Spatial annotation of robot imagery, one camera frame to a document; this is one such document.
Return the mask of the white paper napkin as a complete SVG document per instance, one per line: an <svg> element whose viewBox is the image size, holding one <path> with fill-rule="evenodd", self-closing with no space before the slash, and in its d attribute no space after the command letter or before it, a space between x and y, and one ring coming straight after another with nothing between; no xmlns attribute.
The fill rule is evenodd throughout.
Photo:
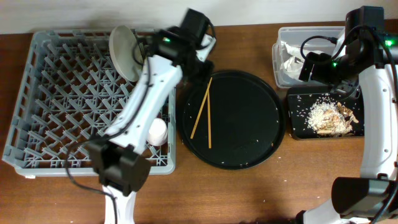
<svg viewBox="0 0 398 224"><path fill-rule="evenodd" d="M300 72L303 67L304 58L301 56L300 49L293 47L282 41L281 46L285 48L290 57L282 63L283 69L290 78L299 79Z"/></svg>

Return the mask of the pile of food scraps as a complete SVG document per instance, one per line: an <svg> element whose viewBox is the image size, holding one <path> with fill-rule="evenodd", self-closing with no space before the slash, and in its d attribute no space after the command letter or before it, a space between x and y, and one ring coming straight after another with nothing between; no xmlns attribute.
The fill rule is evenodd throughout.
<svg viewBox="0 0 398 224"><path fill-rule="evenodd" d="M307 126L315 134L328 137L353 135L353 123L359 124L353 110L340 102L315 103L310 108Z"/></svg>

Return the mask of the pink plastic cup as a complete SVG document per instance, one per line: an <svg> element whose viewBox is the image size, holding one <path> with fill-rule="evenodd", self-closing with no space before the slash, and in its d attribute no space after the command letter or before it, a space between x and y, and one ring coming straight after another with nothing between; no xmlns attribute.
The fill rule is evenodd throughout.
<svg viewBox="0 0 398 224"><path fill-rule="evenodd" d="M147 142L153 146L161 146L167 142L168 128L164 120L155 118L149 128Z"/></svg>

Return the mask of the grey round plate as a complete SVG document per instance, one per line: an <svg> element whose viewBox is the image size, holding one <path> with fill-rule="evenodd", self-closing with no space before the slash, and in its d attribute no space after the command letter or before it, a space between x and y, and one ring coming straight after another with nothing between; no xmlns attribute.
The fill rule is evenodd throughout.
<svg viewBox="0 0 398 224"><path fill-rule="evenodd" d="M130 82L138 81L144 59L138 40L131 29L127 26L117 26L111 31L109 53L120 76Z"/></svg>

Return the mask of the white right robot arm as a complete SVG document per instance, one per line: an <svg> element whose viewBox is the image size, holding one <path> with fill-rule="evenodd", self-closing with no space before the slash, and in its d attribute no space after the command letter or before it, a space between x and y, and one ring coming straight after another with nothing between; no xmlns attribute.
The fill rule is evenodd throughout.
<svg viewBox="0 0 398 224"><path fill-rule="evenodd" d="M301 211L296 223L376 223L397 218L397 36L384 10L362 6L346 15L334 55L303 55L300 79L337 89L354 80L364 105L364 154L357 178L335 179L331 199Z"/></svg>

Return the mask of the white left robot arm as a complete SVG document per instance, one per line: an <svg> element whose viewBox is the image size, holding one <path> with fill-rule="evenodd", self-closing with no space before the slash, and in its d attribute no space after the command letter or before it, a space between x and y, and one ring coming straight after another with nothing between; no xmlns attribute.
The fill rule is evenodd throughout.
<svg viewBox="0 0 398 224"><path fill-rule="evenodd" d="M88 150L101 189L78 183L70 173L68 161L65 170L77 187L105 196L105 223L133 223L136 194L151 169L150 162L142 155L150 127L181 80L203 82L214 67L207 59L216 44L214 25L194 9L187 10L179 26L160 29L148 36L142 62L136 58L139 42L127 26L117 26L111 31L111 61L122 77L136 85L102 136L92 136L67 149L68 154L79 147Z"/></svg>

